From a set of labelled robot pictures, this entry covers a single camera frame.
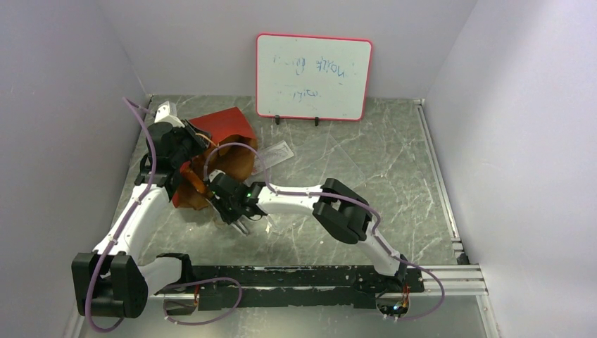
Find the metal tongs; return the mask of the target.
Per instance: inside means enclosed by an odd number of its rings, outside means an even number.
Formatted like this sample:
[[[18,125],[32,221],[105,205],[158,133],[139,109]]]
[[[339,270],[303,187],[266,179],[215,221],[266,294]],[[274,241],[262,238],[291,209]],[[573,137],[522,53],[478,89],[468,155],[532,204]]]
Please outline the metal tongs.
[[[250,234],[249,229],[241,222],[240,220],[236,220],[232,223],[234,228],[239,231],[243,236],[248,236]]]

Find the red brown paper bag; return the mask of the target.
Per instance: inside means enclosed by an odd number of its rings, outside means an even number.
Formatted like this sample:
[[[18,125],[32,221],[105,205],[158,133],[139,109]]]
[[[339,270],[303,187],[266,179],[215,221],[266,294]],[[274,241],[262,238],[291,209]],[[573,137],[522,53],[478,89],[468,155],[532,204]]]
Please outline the red brown paper bag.
[[[222,170],[234,179],[243,182],[252,173],[255,155],[244,147],[258,148],[258,138],[245,115],[237,107],[210,113],[189,121],[195,127],[211,134],[207,151],[194,157],[191,163],[194,172],[203,180],[203,165],[208,163],[208,172]],[[193,208],[201,210],[209,206],[208,191],[198,194],[182,177],[182,181],[172,198],[176,208]]]

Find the orange fake bread loaf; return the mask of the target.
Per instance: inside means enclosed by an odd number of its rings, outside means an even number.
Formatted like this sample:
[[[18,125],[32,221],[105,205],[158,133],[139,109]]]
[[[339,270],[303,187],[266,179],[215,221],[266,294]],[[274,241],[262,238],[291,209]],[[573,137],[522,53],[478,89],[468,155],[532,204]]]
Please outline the orange fake bread loaf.
[[[193,187],[193,189],[198,194],[205,194],[207,192],[207,188],[203,183],[203,180],[194,172],[191,163],[185,163],[181,167],[180,172],[183,178]]]

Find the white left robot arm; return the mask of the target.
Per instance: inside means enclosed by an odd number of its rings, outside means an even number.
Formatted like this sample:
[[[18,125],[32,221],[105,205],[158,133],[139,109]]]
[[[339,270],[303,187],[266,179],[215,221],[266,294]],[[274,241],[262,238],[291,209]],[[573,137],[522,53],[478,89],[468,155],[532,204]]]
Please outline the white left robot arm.
[[[90,253],[79,253],[71,270],[80,315],[137,318],[148,297],[168,285],[189,291],[195,273],[188,255],[162,253],[145,266],[142,246],[182,182],[181,168],[206,151],[211,135],[183,120],[145,127],[147,153],[139,164],[133,193],[108,234]]]

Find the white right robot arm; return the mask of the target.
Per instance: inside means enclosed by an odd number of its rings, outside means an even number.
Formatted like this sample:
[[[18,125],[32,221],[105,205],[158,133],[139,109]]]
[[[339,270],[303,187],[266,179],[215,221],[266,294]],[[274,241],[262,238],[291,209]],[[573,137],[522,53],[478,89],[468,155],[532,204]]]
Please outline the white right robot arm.
[[[383,288],[398,291],[407,281],[406,258],[378,230],[379,214],[337,179],[313,187],[281,187],[267,182],[250,185],[221,170],[205,180],[210,202],[224,222],[271,214],[310,215],[338,242],[357,246],[371,263]]]

